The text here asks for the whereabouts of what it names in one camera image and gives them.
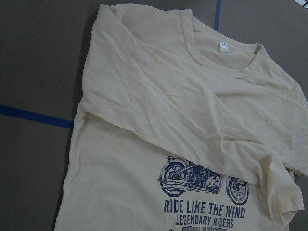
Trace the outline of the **beige long-sleeve printed shirt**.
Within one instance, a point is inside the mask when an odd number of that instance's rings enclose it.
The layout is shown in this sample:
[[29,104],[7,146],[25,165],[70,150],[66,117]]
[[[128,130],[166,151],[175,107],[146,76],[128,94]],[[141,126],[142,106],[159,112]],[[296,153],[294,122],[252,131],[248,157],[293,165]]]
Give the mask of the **beige long-sleeve printed shirt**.
[[100,5],[57,231],[286,231],[308,103],[261,44],[191,10]]

